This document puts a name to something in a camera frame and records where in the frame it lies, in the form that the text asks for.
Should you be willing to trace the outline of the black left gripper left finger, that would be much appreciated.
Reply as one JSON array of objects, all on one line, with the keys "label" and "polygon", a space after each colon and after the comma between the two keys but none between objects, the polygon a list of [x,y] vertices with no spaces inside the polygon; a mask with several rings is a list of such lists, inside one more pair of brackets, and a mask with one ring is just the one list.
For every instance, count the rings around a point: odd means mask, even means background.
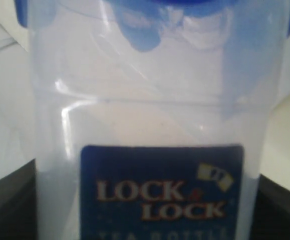
[{"label": "black left gripper left finger", "polygon": [[36,240],[35,160],[0,179],[0,240]]}]

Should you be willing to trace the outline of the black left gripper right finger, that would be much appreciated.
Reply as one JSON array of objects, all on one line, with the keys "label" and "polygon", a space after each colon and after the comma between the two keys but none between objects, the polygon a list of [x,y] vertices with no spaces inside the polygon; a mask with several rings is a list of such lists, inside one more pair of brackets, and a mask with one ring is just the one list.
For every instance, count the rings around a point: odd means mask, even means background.
[{"label": "black left gripper right finger", "polygon": [[261,175],[253,215],[255,240],[290,240],[290,190]]}]

